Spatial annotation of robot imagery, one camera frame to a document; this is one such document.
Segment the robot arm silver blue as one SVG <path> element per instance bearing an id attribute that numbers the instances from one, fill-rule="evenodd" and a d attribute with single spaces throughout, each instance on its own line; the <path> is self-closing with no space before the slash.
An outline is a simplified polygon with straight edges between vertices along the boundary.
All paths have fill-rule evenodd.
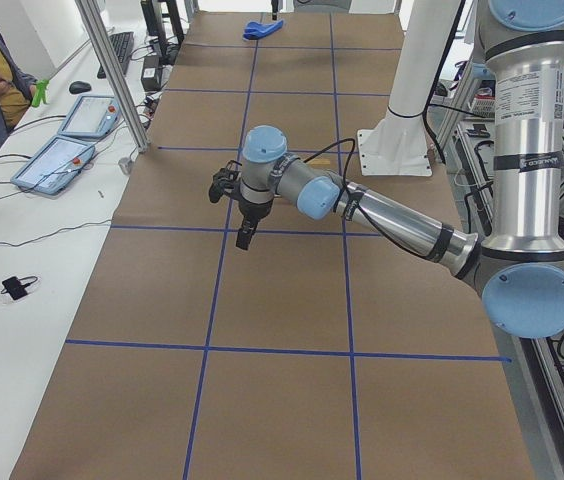
<path id="1" fill-rule="evenodd" d="M 235 195 L 247 249 L 275 196 L 313 219 L 328 213 L 375 230 L 400 249 L 445 266 L 479 294 L 491 322 L 537 339 L 564 330 L 564 240 L 558 232 L 563 166 L 564 1 L 488 1 L 476 44 L 495 87 L 493 219 L 466 234 L 287 150 L 284 134 L 246 136 Z"/>

